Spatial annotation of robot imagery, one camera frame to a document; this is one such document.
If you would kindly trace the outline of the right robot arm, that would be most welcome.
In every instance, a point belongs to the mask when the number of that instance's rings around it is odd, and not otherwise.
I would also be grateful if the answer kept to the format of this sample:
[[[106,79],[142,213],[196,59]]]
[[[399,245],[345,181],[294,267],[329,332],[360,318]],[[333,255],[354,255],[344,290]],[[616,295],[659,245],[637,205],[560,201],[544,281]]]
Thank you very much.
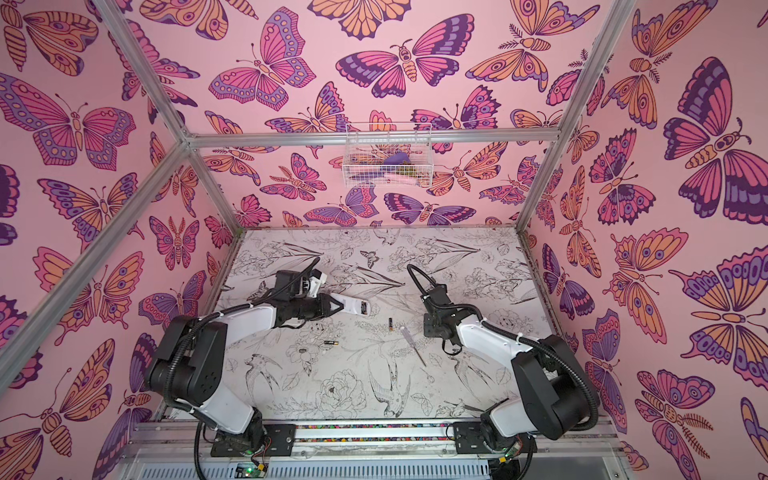
[[[516,382],[515,399],[501,400],[481,414],[490,448],[506,448],[516,437],[535,434],[558,440],[596,426],[599,395],[561,337],[513,334],[485,319],[478,307],[452,302],[444,284],[421,288],[420,298],[426,309],[424,335],[440,339],[444,353],[471,353],[494,362]]]

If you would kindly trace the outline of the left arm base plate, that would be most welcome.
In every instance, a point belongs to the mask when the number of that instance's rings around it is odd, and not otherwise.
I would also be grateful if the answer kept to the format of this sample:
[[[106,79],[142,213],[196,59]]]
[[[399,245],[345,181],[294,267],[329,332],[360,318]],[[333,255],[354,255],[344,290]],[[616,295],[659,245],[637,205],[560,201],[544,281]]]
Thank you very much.
[[[218,432],[211,447],[212,457],[288,457],[292,454],[296,424],[258,424],[242,434]]]

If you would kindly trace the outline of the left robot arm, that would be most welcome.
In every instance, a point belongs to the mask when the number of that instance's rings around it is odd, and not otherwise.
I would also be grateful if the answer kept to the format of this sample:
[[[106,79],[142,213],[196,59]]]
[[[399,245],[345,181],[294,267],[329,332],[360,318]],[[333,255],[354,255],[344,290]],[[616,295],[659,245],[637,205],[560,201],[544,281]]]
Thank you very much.
[[[227,348],[258,332],[300,328],[337,313],[360,313],[362,302],[322,293],[325,275],[309,267],[282,270],[262,297],[203,317],[174,317],[145,373],[144,385],[167,406],[186,412],[208,428],[245,435],[257,409],[223,384]]]

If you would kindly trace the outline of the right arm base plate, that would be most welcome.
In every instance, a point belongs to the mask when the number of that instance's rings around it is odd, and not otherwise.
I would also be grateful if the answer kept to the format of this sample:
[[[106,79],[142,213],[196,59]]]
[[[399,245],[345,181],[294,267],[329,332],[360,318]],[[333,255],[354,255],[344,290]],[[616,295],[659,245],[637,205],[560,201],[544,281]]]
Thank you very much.
[[[449,427],[458,454],[494,454],[516,457],[530,450],[526,435],[502,437],[490,424],[481,421],[457,421]]]

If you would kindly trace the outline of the screwdriver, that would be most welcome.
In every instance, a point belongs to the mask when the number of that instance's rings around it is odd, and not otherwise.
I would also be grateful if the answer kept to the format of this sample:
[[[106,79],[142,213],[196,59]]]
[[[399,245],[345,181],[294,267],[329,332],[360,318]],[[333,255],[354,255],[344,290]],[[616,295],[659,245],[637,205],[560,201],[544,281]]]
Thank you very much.
[[[421,362],[423,367],[426,368],[427,367],[426,361],[424,360],[423,356],[419,352],[418,347],[416,345],[416,342],[415,342],[411,332],[409,331],[409,329],[406,326],[402,326],[400,328],[400,332],[401,332],[402,336],[404,337],[404,339],[406,340],[406,342],[408,343],[408,345],[411,347],[411,349],[416,354],[417,358],[419,359],[419,361]]]

